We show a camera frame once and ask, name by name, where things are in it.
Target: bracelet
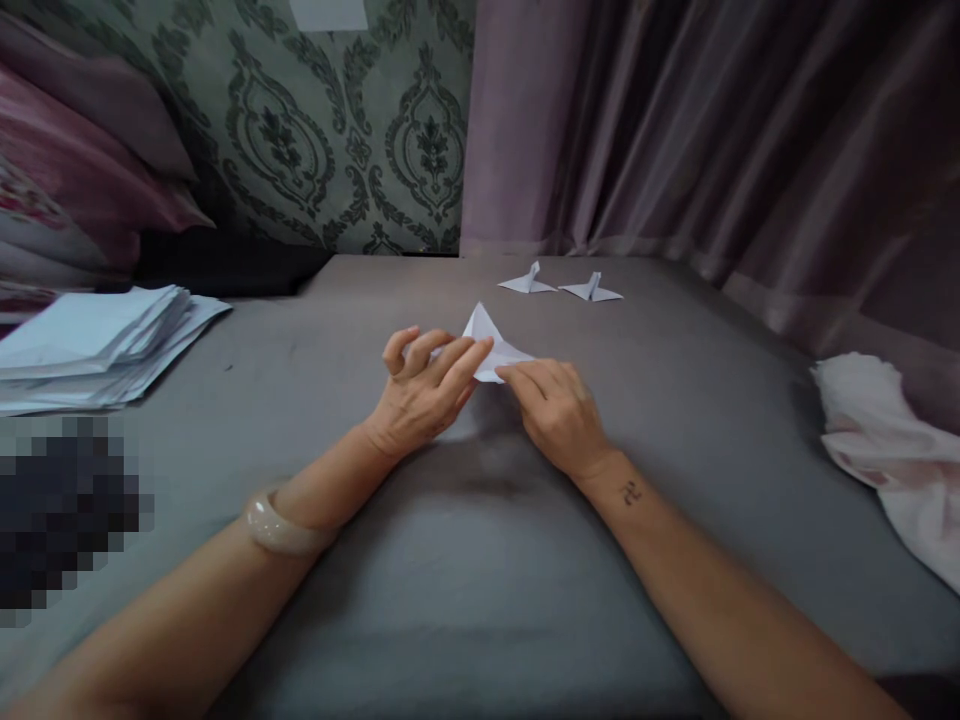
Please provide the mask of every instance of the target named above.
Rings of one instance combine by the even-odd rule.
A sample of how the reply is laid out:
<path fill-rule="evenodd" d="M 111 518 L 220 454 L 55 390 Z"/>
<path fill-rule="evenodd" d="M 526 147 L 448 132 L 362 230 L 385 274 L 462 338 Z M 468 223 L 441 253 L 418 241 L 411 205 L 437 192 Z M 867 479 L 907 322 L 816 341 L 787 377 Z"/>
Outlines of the bracelet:
<path fill-rule="evenodd" d="M 279 555 L 315 555 L 326 550 L 337 537 L 337 530 L 311 530 L 284 520 L 273 509 L 277 488 L 255 495 L 247 505 L 250 537 L 261 547 Z"/>

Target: curtain fold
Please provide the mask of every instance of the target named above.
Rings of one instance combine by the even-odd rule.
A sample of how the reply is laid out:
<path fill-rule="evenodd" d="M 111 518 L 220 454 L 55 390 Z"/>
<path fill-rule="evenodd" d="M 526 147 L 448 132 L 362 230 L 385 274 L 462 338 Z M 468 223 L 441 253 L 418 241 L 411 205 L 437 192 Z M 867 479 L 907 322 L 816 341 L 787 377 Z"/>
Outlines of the curtain fold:
<path fill-rule="evenodd" d="M 958 36 L 949 0 L 481 0 L 461 254 L 685 262 L 958 431 Z"/>

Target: wallpaper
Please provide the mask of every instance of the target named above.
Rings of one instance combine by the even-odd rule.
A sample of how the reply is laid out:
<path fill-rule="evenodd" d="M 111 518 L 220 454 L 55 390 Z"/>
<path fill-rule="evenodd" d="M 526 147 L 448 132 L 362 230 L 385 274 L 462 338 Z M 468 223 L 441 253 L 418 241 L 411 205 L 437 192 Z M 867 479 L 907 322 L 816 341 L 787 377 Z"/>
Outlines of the wallpaper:
<path fill-rule="evenodd" d="M 287 0 L 4 0 L 168 101 L 226 230 L 348 253 L 457 252 L 475 0 L 366 0 L 300 33 Z"/>

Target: gray surface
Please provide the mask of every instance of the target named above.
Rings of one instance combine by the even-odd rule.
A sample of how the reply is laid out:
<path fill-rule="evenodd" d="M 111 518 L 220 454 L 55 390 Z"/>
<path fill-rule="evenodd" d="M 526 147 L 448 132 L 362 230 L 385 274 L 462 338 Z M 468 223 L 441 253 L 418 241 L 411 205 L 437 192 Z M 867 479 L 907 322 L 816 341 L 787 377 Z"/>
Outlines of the gray surface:
<path fill-rule="evenodd" d="M 653 482 L 871 672 L 960 669 L 960 600 L 820 449 L 803 357 L 675 266 L 541 265 L 552 285 L 601 270 L 626 299 L 497 288 L 526 270 L 522 258 L 337 257 L 300 298 L 237 303 L 120 416 L 155 477 L 155 529 L 28 628 L 4 631 L 4 696 L 255 488 L 361 420 L 393 330 L 459 332 L 478 300 L 521 350 L 575 362 L 609 433 Z M 523 436 L 508 391 L 484 386 L 343 533 L 219 709 L 529 717 L 710 706 L 603 526 Z"/>

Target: wrist tattoo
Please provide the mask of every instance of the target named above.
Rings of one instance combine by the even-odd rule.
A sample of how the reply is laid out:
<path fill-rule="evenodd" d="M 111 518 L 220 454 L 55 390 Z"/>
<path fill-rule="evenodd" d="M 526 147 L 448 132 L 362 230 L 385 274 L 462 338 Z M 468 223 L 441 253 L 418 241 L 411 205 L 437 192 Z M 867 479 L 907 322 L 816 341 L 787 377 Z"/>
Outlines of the wrist tattoo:
<path fill-rule="evenodd" d="M 633 480 L 620 488 L 620 492 L 623 495 L 623 504 L 628 506 L 633 505 L 643 497 L 643 493 L 640 492 L 640 488 L 637 487 L 637 483 Z"/>

